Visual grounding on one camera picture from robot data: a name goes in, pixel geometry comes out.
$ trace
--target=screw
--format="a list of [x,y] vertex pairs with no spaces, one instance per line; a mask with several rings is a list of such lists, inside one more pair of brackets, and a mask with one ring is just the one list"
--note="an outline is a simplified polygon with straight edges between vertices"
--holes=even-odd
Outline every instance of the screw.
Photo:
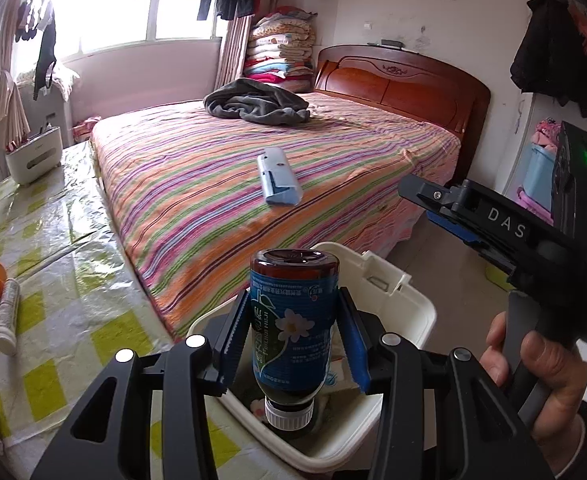
[[200,348],[205,342],[206,339],[200,334],[190,335],[186,338],[186,345],[190,348]]
[[398,346],[402,339],[398,334],[394,334],[393,332],[387,332],[384,336],[382,336],[382,342],[387,346]]
[[468,361],[471,359],[471,352],[466,348],[456,348],[453,351],[453,356],[458,359],[458,361]]
[[127,361],[131,361],[131,359],[133,359],[133,350],[130,348],[118,350],[118,353],[115,355],[115,360],[119,363],[126,363]]

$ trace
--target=gray blanket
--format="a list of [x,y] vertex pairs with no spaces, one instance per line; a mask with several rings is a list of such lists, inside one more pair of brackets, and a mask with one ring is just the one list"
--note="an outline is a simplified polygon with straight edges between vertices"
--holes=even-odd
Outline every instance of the gray blanket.
[[308,106],[293,92],[247,78],[236,79],[204,98],[204,107],[214,117],[272,126],[306,123]]

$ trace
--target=brown bottle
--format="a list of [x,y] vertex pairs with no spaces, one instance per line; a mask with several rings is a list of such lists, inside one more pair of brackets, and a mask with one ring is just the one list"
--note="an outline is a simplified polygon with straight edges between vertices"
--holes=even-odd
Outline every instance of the brown bottle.
[[300,249],[259,251],[251,261],[253,367],[269,422],[306,426],[331,358],[339,262]]

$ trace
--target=black jacket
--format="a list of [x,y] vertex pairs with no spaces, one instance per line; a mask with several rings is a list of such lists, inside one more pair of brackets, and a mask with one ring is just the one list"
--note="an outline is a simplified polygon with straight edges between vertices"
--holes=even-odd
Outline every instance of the black jacket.
[[523,92],[575,101],[587,117],[587,57],[567,0],[530,0],[533,11],[511,66],[511,79]]

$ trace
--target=light blue object on bed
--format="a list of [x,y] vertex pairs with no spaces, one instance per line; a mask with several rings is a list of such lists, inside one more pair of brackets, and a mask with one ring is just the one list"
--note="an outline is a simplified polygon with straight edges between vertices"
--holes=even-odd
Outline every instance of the light blue object on bed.
[[287,156],[280,148],[265,148],[257,157],[264,201],[270,205],[297,205],[302,200],[302,187],[295,177]]
[[537,144],[532,144],[531,150],[531,160],[523,188],[529,198],[534,199],[547,211],[551,211],[551,181],[556,156]]

